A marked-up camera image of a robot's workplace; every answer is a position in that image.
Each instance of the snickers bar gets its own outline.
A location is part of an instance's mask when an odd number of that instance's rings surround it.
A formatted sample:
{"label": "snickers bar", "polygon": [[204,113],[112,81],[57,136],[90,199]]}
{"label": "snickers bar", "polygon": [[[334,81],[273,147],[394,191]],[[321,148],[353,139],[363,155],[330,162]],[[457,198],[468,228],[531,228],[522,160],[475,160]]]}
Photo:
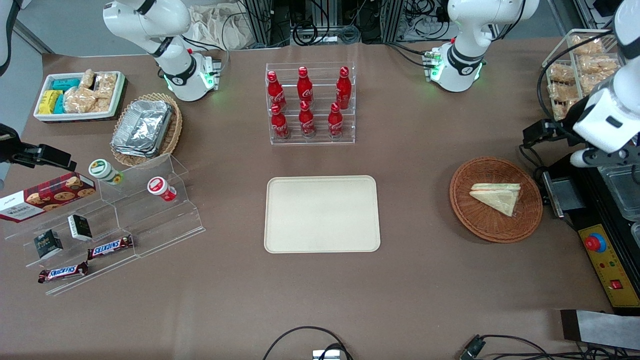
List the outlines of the snickers bar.
{"label": "snickers bar", "polygon": [[59,268],[55,270],[42,270],[38,275],[38,282],[43,284],[45,282],[71,279],[73,277],[85,276],[89,273],[89,266],[86,261],[76,266],[67,266],[66,268]]}
{"label": "snickers bar", "polygon": [[102,246],[98,246],[95,249],[87,250],[87,261],[93,258],[97,258],[98,256],[103,256],[109,254],[110,252],[114,252],[116,250],[124,249],[126,247],[133,246],[133,238],[131,235],[124,236],[116,241],[112,241],[110,243],[104,244]]}

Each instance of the yellow control panel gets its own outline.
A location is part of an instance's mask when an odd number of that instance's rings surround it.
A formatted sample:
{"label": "yellow control panel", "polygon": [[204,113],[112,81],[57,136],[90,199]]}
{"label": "yellow control panel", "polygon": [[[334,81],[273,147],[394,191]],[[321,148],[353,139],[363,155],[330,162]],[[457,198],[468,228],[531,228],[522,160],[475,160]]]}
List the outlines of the yellow control panel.
{"label": "yellow control panel", "polygon": [[640,299],[601,224],[578,231],[602,287],[614,307],[640,307]]}

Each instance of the bottle cap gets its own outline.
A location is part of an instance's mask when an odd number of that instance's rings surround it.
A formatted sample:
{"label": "bottle cap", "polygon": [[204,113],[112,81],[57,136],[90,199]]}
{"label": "bottle cap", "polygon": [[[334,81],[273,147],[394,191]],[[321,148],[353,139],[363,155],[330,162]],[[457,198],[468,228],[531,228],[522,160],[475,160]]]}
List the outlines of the bottle cap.
{"label": "bottle cap", "polygon": [[154,195],[161,195],[169,186],[162,177],[156,176],[149,180],[147,190]]}
{"label": "bottle cap", "polygon": [[267,79],[269,80],[270,83],[274,83],[278,81],[278,76],[276,75],[275,71],[269,71],[267,73]]}
{"label": "bottle cap", "polygon": [[96,179],[102,179],[111,173],[111,164],[105,159],[94,160],[89,165],[89,174]]}

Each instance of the brown table surface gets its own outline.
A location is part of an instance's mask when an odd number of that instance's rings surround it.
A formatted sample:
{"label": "brown table surface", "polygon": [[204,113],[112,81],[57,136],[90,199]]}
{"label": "brown table surface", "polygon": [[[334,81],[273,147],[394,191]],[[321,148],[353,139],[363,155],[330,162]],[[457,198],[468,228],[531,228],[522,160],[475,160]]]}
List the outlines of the brown table surface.
{"label": "brown table surface", "polygon": [[[482,76],[460,94],[425,82],[421,69],[383,45],[232,53],[219,91],[179,102],[184,128],[174,155],[190,170],[189,197],[206,232],[57,297],[44,295],[19,247],[0,241],[0,357],[260,359],[299,325],[335,331],[357,359],[452,359],[476,333],[576,350],[561,340],[557,309],[610,310],[577,235],[546,209],[530,238],[487,243],[461,225],[448,196],[454,171],[476,156],[525,166],[516,147],[542,116],[536,79],[558,41],[494,43]],[[265,63],[341,60],[356,61],[356,144],[272,147]],[[122,71],[130,81],[125,103],[168,92],[151,56],[44,58],[44,74],[87,68]],[[23,140],[71,152],[82,172],[95,158],[112,158],[114,124],[30,117]],[[549,163],[569,151],[541,146]],[[63,173],[12,166],[2,195]],[[264,250],[272,177],[362,174],[378,186],[378,251]],[[270,358],[309,359],[331,342],[292,334]],[[494,340],[483,353],[505,350],[531,351]]]}

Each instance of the round wicker basket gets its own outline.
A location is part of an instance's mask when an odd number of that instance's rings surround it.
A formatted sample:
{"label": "round wicker basket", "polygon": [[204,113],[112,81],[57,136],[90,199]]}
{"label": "round wicker basket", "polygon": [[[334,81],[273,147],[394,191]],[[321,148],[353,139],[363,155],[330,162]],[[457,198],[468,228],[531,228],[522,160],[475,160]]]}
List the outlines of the round wicker basket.
{"label": "round wicker basket", "polygon": [[[178,138],[180,137],[180,132],[182,131],[182,113],[180,112],[180,108],[178,108],[178,104],[175,102],[175,100],[173,100],[168,95],[153,93],[153,94],[142,95],[136,100],[133,100],[129,105],[127,105],[125,110],[120,114],[120,117],[118,118],[118,122],[116,123],[116,127],[113,130],[113,133],[115,134],[115,132],[118,130],[118,127],[122,122],[122,118],[124,117],[124,114],[127,112],[131,104],[134,101],[138,101],[138,100],[164,101],[164,102],[167,102],[168,104],[171,104],[171,106],[173,107],[173,113],[171,114],[169,128],[166,130],[166,135],[164,136],[164,141],[162,143],[162,146],[160,148],[160,153],[158,154],[158,156],[162,154],[171,154],[173,150],[175,150],[175,146],[178,145]],[[119,152],[115,151],[114,148],[111,148],[111,152],[113,153],[113,156],[116,158],[116,160],[118,160],[119,163],[130,166],[130,167],[142,164],[145,161],[152,159],[152,158],[144,158],[142,156],[131,156],[131,155],[120,154]]]}
{"label": "round wicker basket", "polygon": [[[477,183],[520,183],[520,198],[512,217],[502,214],[471,195]],[[536,183],[513,163],[484,157],[468,161],[451,179],[451,206],[462,224],[482,239],[514,243],[530,236],[542,220],[542,199]]]}

